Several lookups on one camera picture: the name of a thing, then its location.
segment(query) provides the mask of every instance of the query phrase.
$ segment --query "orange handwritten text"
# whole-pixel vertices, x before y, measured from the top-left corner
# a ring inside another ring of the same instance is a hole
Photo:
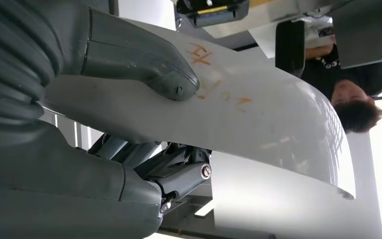
[[[201,79],[200,83],[201,83],[201,89],[203,91],[203,94],[197,96],[199,99],[205,99],[208,94],[210,94],[210,92],[212,92],[214,89],[216,89],[220,83],[222,81],[221,80],[217,80],[213,85],[211,85],[210,87],[207,87],[207,82],[203,79]]]
[[[236,109],[241,111],[241,112],[245,112],[245,110],[243,108],[241,108],[241,105],[243,105],[245,103],[249,103],[251,101],[253,101],[253,100],[250,98],[238,98],[238,103],[236,103]]]
[[[211,65],[211,63],[208,62],[205,59],[208,56],[210,56],[211,54],[213,54],[213,52],[207,51],[204,46],[201,46],[201,45],[198,45],[198,44],[195,44],[195,43],[191,43],[191,42],[190,42],[190,44],[197,47],[194,51],[189,51],[188,52],[188,53],[192,54],[192,62],[191,62],[191,64],[194,65],[194,64],[199,62],[199,63],[202,63],[202,64]]]

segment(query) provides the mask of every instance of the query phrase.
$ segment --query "gray plastic housing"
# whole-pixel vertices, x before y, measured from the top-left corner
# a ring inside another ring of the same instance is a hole
[[[138,80],[174,101],[195,95],[199,81],[170,42],[103,12],[91,9],[91,15],[82,75]]]
[[[118,162],[70,147],[57,128],[38,120],[43,108],[37,102],[59,74],[114,77],[116,70],[103,61],[108,52],[98,48],[118,40],[136,41],[131,48],[117,46],[116,57],[107,55],[120,69],[143,59],[128,53],[133,49],[175,65],[162,72],[145,62],[141,68],[151,68],[156,78],[141,79],[140,71],[129,73],[127,67],[117,79],[135,76],[172,100],[186,100],[197,90],[191,68],[170,43],[93,12],[95,26],[90,9],[74,0],[0,0],[0,238],[141,239],[160,226],[159,186]],[[118,25],[125,32],[116,33]],[[183,94],[173,86],[183,86]]]

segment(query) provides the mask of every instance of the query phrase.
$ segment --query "person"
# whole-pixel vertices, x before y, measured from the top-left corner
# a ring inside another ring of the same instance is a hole
[[[382,62],[341,69],[333,44],[306,49],[301,79],[321,91],[348,132],[367,132],[382,117],[374,98],[382,92]]]

